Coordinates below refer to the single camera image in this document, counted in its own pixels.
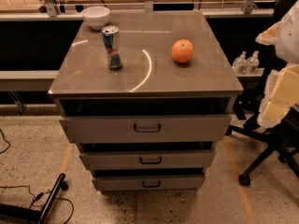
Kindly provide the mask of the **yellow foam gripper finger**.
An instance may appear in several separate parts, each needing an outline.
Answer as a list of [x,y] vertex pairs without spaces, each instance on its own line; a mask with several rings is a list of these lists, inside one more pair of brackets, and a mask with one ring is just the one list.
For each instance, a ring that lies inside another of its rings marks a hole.
[[257,122],[263,128],[280,124],[291,107],[299,104],[299,64],[272,70],[266,80]]
[[275,45],[279,25],[280,25],[279,21],[274,23],[267,30],[258,34],[255,41],[259,44],[266,45],[266,46]]

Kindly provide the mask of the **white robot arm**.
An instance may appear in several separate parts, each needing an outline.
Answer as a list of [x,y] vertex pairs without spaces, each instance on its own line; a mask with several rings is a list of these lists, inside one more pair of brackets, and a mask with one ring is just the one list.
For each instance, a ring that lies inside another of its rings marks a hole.
[[274,45],[276,55],[287,63],[280,71],[270,72],[259,107],[258,124],[273,128],[299,103],[299,1],[281,21],[259,34],[256,41]]

